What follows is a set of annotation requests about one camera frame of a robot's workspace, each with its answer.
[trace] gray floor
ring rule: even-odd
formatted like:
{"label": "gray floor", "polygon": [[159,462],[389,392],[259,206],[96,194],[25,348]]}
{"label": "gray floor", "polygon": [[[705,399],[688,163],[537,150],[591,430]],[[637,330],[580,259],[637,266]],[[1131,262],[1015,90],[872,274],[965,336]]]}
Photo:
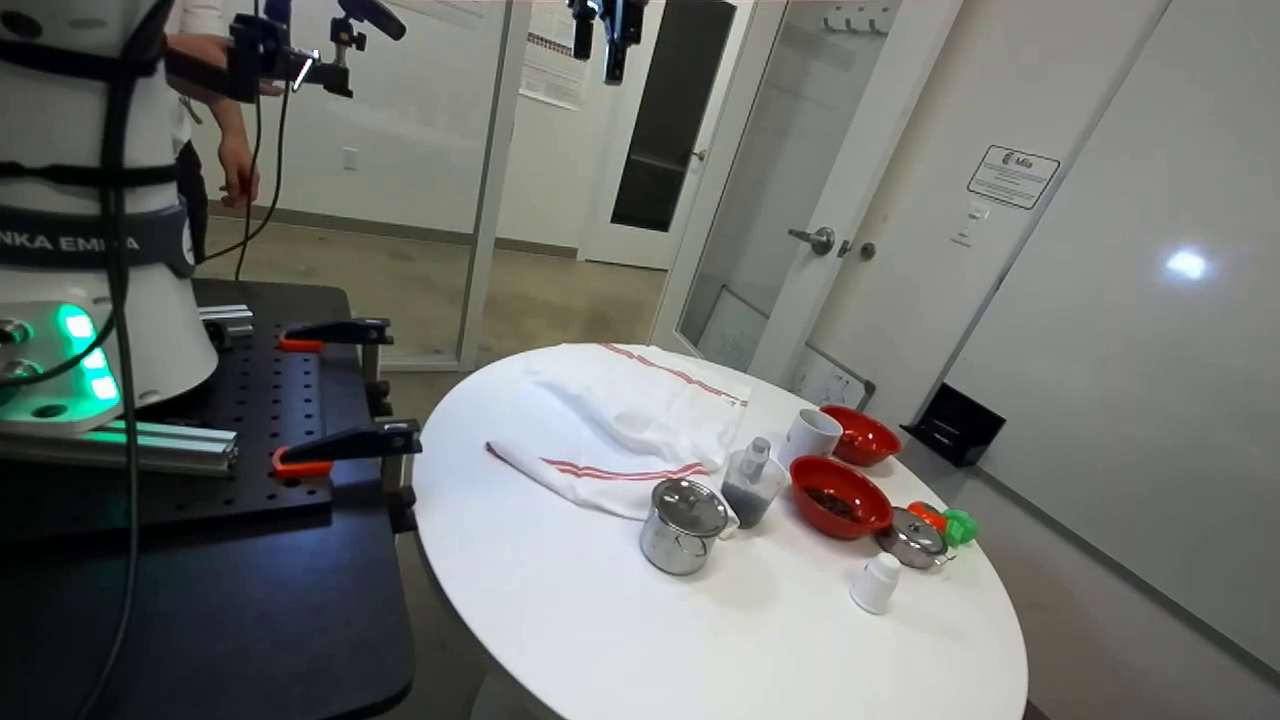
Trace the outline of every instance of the gray floor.
{"label": "gray floor", "polygon": [[[230,216],[210,221],[210,243],[239,240]],[[404,355],[451,355],[460,339],[473,243],[437,232],[274,221],[247,253],[245,280],[336,284],[360,317],[389,317]],[[230,274],[236,256],[203,274]],[[498,243],[484,317],[484,360],[565,339],[653,339],[661,273],[574,262],[568,253]],[[455,377],[393,377],[393,404],[425,419]],[[394,540],[413,615],[415,680],[393,720],[539,720],[511,680],[451,620],[415,535]]]}
{"label": "gray floor", "polygon": [[[239,240],[217,216],[210,243]],[[236,256],[203,266],[230,274]],[[394,353],[455,355],[473,273],[473,240],[445,232],[274,221],[247,253],[245,280],[336,284],[365,317],[389,317]],[[646,339],[663,273],[574,262],[568,253],[498,243],[478,355],[497,360],[559,339]]]}

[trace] silver pot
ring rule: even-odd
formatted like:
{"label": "silver pot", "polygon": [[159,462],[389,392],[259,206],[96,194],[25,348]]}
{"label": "silver pot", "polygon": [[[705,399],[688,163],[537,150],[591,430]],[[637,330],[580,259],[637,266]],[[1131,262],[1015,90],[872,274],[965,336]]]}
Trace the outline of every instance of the silver pot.
{"label": "silver pot", "polygon": [[708,562],[713,540],[726,522],[730,511],[715,492],[690,480],[663,480],[653,489],[638,552],[666,577],[690,577]]}

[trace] white door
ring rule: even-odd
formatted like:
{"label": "white door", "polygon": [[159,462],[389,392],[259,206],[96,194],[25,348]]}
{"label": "white door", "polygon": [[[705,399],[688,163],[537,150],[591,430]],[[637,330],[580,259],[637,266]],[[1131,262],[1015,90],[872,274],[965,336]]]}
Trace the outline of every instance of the white door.
{"label": "white door", "polygon": [[606,118],[580,259],[672,266],[682,226],[715,213],[719,185],[708,174],[737,148],[724,99],[750,42],[768,49],[776,16],[776,0],[646,3],[637,71],[621,86],[628,94]]}
{"label": "white door", "polygon": [[913,118],[958,0],[788,0],[715,221],[688,225],[663,329],[797,384],[806,336]]}

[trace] towel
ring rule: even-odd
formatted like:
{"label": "towel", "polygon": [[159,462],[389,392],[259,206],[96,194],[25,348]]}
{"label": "towel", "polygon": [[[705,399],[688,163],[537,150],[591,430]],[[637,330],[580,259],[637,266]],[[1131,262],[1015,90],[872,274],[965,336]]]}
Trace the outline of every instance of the towel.
{"label": "towel", "polygon": [[487,451],[539,489],[625,519],[646,517],[661,480],[719,489],[738,444],[748,384],[661,348],[588,343],[548,353],[511,384],[519,436]]}

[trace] red bowl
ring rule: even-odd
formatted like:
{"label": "red bowl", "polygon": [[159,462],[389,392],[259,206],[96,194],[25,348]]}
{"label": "red bowl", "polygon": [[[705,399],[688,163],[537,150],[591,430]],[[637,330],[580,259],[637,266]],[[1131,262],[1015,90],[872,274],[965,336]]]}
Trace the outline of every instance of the red bowl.
{"label": "red bowl", "polygon": [[826,404],[823,412],[835,416],[835,422],[842,429],[842,436],[839,436],[839,444],[833,451],[842,462],[872,469],[872,462],[895,454],[901,444],[895,444],[893,429],[876,422],[865,412],[835,406],[835,404]]}
{"label": "red bowl", "polygon": [[801,454],[792,462],[788,497],[803,522],[835,540],[861,540],[893,522],[886,497],[857,469],[826,454]]}

